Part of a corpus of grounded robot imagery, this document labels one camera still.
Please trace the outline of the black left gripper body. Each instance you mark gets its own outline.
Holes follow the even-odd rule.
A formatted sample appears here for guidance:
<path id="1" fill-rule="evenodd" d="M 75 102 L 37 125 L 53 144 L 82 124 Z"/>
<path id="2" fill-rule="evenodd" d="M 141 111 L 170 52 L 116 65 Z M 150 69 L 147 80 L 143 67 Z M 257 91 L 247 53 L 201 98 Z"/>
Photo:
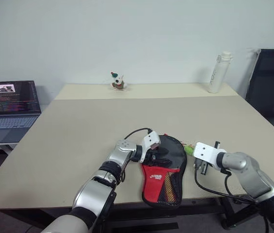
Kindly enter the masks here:
<path id="1" fill-rule="evenodd" d="M 158 149 L 149 149 L 145 154 L 143 165 L 153 166 L 153 164 L 155 163 L 157 154 L 158 154 Z"/>

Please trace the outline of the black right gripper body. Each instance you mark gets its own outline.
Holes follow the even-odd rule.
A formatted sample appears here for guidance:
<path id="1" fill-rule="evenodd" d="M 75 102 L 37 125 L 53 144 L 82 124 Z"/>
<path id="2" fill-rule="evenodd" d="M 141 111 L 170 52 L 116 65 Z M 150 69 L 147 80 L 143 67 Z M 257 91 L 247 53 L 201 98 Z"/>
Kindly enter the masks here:
<path id="1" fill-rule="evenodd" d="M 195 158 L 195 167 L 200 169 L 200 173 L 206 175 L 208 167 L 211 166 L 215 170 L 220 170 L 216 160 L 220 153 L 220 142 L 216 141 L 214 147 L 204 144 L 202 142 L 197 142 L 193 150 L 193 156 Z"/>

